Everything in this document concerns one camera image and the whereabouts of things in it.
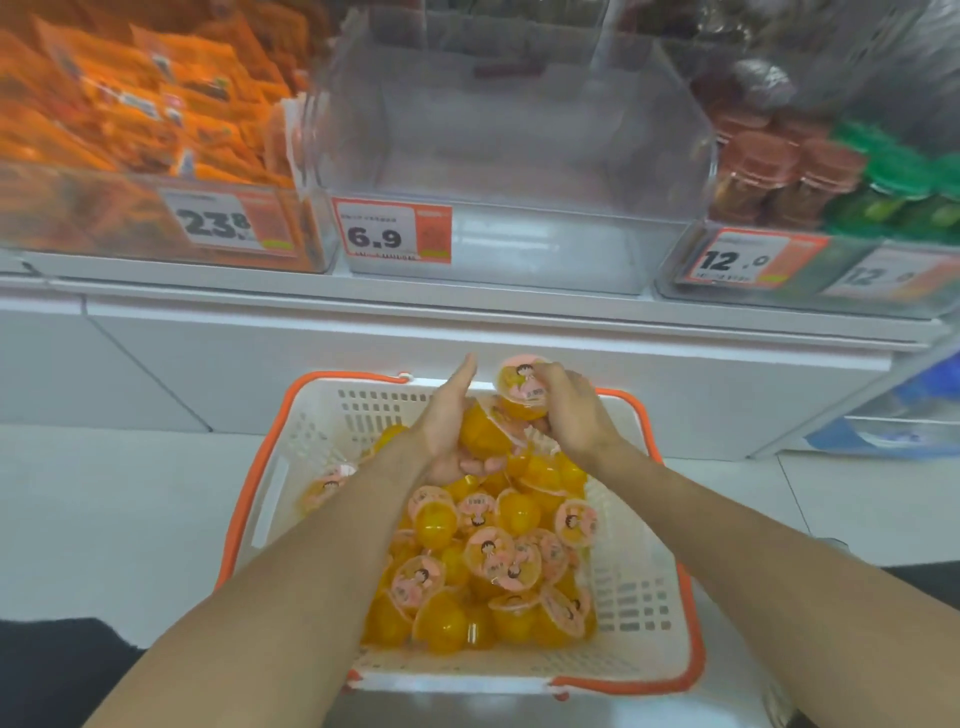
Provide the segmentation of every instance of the store shelf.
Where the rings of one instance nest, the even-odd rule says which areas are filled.
[[[938,320],[676,302],[652,294],[615,296],[360,276],[352,274],[342,259],[330,275],[321,276],[80,255],[27,252],[23,257],[61,291],[163,301],[373,312],[893,352],[922,351],[950,332]]]

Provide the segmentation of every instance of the forearm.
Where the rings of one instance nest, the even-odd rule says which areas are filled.
[[[87,728],[320,725],[428,462],[416,435],[395,438],[163,635]]]
[[[960,618],[948,607],[630,446],[596,475],[822,728],[960,724]]]

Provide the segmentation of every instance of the price tag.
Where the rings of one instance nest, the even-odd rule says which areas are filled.
[[[686,272],[693,283],[776,288],[825,245],[820,235],[723,228]]]
[[[843,298],[903,299],[927,278],[924,274],[953,261],[951,255],[879,248],[854,265],[822,295]]]
[[[453,208],[333,198],[347,255],[449,263]]]
[[[273,192],[230,194],[195,187],[159,187],[157,192],[195,245],[295,255],[293,235]]]
[[[223,192],[161,188],[159,193],[190,242],[262,250],[243,203]]]

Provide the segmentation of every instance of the shopping basket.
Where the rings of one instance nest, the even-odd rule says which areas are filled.
[[[360,372],[315,372],[294,382],[240,493],[217,586],[299,520],[297,498],[334,464],[333,453],[359,457],[386,427],[412,423],[441,384]],[[489,383],[470,387],[472,394],[492,391]],[[624,437],[660,461],[643,405],[626,392],[597,392]],[[706,654],[690,577],[618,496],[591,480],[587,499],[599,516],[590,559],[598,629],[591,640],[561,650],[498,645],[449,656],[365,647],[348,684],[375,691],[559,697],[664,694],[692,687]]]

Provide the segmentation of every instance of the cartoon character sticker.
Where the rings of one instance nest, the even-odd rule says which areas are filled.
[[[554,587],[543,587],[540,590],[540,604],[561,631],[577,640],[584,636],[587,631],[584,616],[571,599],[567,599]]]
[[[324,471],[320,477],[307,486],[297,501],[297,509],[300,511],[300,515],[305,517],[320,508],[356,472],[356,466],[350,463],[341,463]]]
[[[444,565],[437,559],[417,556],[396,570],[390,596],[401,609],[415,612],[443,588],[444,574]]]
[[[513,562],[507,567],[507,572],[497,576],[493,583],[508,592],[525,592],[537,583],[541,570],[540,550],[529,542],[517,542]]]
[[[537,379],[534,364],[545,362],[540,356],[521,354],[512,356],[500,365],[496,391],[501,397],[525,404],[542,407],[546,404],[546,387]]]
[[[457,507],[456,503],[453,502],[453,496],[443,488],[436,485],[420,486],[407,501],[407,514],[409,514],[410,520],[412,521],[417,517],[417,511],[419,511],[424,504],[437,501],[449,503],[453,508]]]
[[[597,533],[597,512],[585,500],[565,500],[557,509],[554,530],[567,546],[592,546]]]
[[[460,529],[469,537],[488,523],[492,523],[495,506],[496,501],[489,493],[471,493],[457,506],[457,511],[460,513]]]
[[[534,528],[530,533],[517,539],[517,547],[521,542],[533,544],[540,551],[543,581],[551,585],[560,581],[570,566],[570,559],[557,534],[545,528]]]
[[[496,526],[486,526],[468,539],[464,561],[474,575],[493,581],[506,575],[515,554],[516,545],[509,533]]]

